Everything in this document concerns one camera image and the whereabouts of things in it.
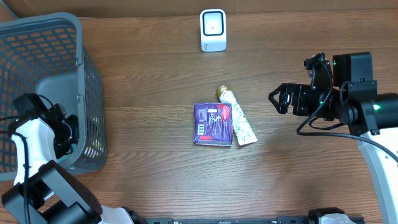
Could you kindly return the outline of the white tube gold cap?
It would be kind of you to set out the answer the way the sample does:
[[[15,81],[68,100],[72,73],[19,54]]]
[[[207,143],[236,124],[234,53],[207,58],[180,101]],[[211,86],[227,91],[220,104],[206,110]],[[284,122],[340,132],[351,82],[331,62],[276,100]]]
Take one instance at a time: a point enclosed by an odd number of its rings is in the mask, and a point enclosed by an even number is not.
[[[258,142],[258,138],[254,134],[249,121],[229,85],[221,85],[218,87],[216,89],[216,94],[221,103],[229,103],[231,105],[233,129],[238,140],[238,144],[240,146],[244,146]]]

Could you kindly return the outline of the purple Carefree pad packet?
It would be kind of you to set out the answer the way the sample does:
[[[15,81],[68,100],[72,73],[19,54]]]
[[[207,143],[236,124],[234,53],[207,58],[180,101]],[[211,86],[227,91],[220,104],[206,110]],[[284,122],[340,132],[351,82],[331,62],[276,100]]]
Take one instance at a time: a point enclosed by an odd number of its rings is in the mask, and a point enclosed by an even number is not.
[[[228,146],[233,142],[233,119],[230,103],[195,103],[195,132],[197,145]]]

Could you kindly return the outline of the teal tissue packet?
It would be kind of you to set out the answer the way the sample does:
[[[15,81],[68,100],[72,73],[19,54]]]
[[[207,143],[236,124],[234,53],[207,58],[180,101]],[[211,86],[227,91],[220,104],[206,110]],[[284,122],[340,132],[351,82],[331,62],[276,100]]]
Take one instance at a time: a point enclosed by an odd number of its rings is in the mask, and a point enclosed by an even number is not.
[[[61,158],[57,159],[57,162],[62,162],[62,161],[64,161],[64,160],[68,159],[68,158],[71,156],[71,154],[74,152],[74,150],[76,149],[76,147],[77,147],[77,143],[71,144],[71,145],[70,145],[70,148],[69,148],[69,150],[66,152],[66,154],[64,154]]]

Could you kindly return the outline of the green yellow snack packet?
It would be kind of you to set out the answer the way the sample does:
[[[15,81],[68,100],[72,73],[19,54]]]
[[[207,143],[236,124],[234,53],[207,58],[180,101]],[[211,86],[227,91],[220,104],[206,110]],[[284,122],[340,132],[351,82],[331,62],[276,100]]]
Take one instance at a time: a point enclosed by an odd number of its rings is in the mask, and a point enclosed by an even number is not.
[[[103,157],[104,155],[104,146],[103,143],[98,139],[94,139],[91,143],[89,143],[84,150],[84,154],[91,158]]]

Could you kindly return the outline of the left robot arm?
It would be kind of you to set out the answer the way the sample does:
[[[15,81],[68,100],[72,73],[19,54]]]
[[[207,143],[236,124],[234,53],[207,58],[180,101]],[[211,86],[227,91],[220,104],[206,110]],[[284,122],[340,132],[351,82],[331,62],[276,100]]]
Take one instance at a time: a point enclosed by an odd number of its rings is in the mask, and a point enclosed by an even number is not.
[[[4,208],[21,223],[136,223],[126,208],[101,205],[58,164],[79,140],[78,117],[44,100],[24,93],[12,102],[18,115],[5,134],[16,145],[17,175],[1,197]]]

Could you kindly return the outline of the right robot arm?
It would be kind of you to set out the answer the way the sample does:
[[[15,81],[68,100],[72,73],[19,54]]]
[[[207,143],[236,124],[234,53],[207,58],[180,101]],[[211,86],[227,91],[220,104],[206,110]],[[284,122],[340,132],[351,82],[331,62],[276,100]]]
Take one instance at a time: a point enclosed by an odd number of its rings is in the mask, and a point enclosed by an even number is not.
[[[384,223],[397,223],[397,94],[377,92],[370,52],[319,53],[303,61],[311,82],[282,83],[269,93],[277,112],[304,116],[300,136],[357,142],[372,178]]]

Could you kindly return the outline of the white barcode scanner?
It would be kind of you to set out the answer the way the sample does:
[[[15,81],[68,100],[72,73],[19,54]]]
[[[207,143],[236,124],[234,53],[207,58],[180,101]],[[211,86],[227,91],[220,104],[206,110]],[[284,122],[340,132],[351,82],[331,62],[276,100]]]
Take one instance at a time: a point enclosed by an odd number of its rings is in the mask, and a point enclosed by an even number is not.
[[[203,52],[222,52],[227,46],[226,14],[222,9],[205,9],[200,14],[200,42]]]

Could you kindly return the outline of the grey plastic shopping basket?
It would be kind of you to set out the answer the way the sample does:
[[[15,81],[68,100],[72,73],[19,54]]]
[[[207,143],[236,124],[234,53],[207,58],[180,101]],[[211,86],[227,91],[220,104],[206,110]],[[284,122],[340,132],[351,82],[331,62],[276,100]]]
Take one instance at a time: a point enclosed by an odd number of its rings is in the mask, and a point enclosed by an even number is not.
[[[100,170],[106,161],[103,84],[85,49],[83,28],[73,14],[57,12],[1,23],[1,129],[17,115],[12,101],[23,93],[44,95],[78,116],[79,142],[59,162],[73,175]],[[85,147],[103,143],[103,157],[91,158]]]

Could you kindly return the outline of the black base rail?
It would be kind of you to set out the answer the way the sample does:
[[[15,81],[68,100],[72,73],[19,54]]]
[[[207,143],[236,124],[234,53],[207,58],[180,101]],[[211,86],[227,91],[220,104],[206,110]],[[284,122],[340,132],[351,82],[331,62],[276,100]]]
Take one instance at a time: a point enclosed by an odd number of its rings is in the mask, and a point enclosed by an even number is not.
[[[148,224],[322,224],[322,223],[354,223],[365,224],[364,217],[349,217],[337,207],[316,208],[307,215],[280,215],[276,218],[242,218],[242,219],[173,219],[146,218]]]

